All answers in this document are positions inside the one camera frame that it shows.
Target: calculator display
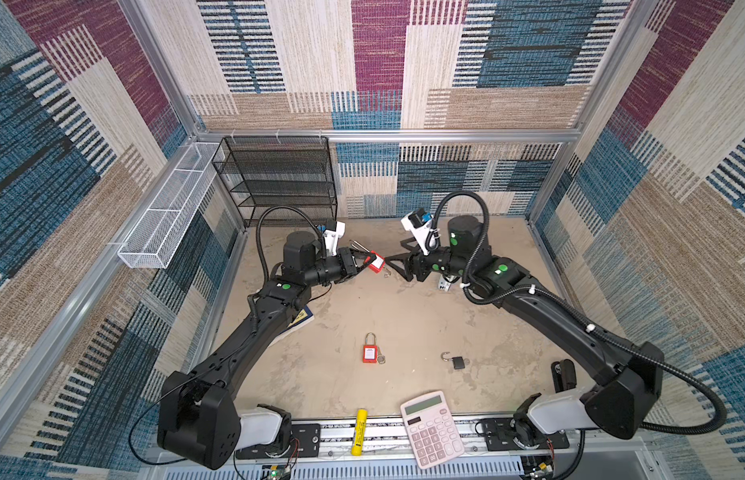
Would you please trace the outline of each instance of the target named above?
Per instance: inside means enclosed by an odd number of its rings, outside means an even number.
[[[414,405],[411,405],[411,406],[406,406],[405,407],[405,413],[407,415],[410,415],[410,414],[413,414],[415,412],[420,412],[424,408],[429,408],[429,407],[433,407],[435,405],[439,405],[440,403],[442,403],[442,396],[440,396],[440,395],[437,395],[437,396],[432,397],[432,398],[426,398],[422,402],[418,402],[418,403],[416,403]]]

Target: wire mesh rack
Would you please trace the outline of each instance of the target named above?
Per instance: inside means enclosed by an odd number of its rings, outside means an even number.
[[[215,178],[219,144],[192,144],[151,201],[118,255],[130,268],[167,268]]]
[[[338,215],[338,198],[323,137],[226,137],[213,165],[246,225],[272,206],[297,206],[315,223]],[[290,226],[301,218],[276,210],[264,226]]]

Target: red padlock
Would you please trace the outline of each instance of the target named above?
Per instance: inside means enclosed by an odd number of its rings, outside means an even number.
[[[367,344],[367,339],[372,335],[372,344]],[[365,345],[362,346],[362,361],[365,363],[377,363],[378,362],[378,346],[376,345],[377,339],[375,333],[368,333],[365,336]]]

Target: black wire shelf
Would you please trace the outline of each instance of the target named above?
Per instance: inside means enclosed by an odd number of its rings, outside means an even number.
[[[227,137],[225,156],[213,165],[224,181],[245,225],[257,222],[272,206],[297,206],[314,224],[338,215],[338,198],[329,143],[324,137]],[[264,226],[301,225],[289,210],[275,210]]]

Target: beige table surface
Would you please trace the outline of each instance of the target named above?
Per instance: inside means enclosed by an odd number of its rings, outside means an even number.
[[[440,226],[446,229],[446,221]],[[282,245],[295,229],[263,228],[269,268],[282,260]],[[397,219],[347,220],[341,246],[357,240],[381,255],[403,250],[406,232]],[[545,264],[521,218],[494,216],[493,254],[528,268],[550,289]],[[267,403],[294,418],[399,414],[410,398],[443,390],[454,413],[515,410],[536,392],[553,393],[550,365],[567,358],[540,332],[494,306],[476,306],[454,286],[437,290],[439,276],[411,283],[395,272],[384,278],[371,270],[332,287],[310,303],[314,320],[269,347],[245,379],[236,407]],[[262,284],[254,228],[218,330],[220,345],[249,312],[246,296]],[[325,287],[314,287],[319,295]],[[367,332],[375,332],[386,356],[383,365],[362,363]],[[440,360],[441,352],[467,360],[464,370]],[[578,380],[591,379],[578,366]]]

